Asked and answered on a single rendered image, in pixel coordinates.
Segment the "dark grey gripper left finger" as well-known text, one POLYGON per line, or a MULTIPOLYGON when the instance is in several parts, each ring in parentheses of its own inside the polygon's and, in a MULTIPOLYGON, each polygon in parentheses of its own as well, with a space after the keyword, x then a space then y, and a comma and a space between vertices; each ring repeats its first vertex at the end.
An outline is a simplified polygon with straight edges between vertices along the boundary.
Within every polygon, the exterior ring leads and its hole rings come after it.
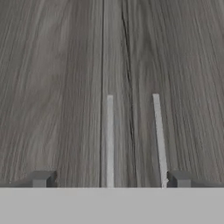
POLYGON ((56 187, 56 171, 33 171, 26 178, 9 184, 9 187, 56 187))

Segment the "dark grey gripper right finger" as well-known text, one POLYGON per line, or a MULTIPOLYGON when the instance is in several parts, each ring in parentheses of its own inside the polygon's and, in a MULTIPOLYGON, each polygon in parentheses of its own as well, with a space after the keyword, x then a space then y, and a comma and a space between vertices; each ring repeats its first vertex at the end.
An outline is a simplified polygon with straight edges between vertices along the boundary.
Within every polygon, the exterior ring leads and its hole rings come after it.
POLYGON ((194 178, 187 171, 168 171, 168 187, 178 187, 178 188, 203 188, 203 187, 214 187, 214 188, 224 188, 224 184, 212 183, 207 180, 198 180, 194 178))

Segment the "grey wood cabinet door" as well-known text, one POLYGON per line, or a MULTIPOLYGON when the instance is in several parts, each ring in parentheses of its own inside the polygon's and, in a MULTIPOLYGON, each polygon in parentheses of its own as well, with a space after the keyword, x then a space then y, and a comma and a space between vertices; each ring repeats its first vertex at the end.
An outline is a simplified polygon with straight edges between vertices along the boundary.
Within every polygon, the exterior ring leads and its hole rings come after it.
POLYGON ((224 0, 104 0, 103 30, 115 186, 161 185, 153 94, 167 170, 224 182, 224 0))
POLYGON ((103 0, 0 0, 0 183, 101 184, 103 0))

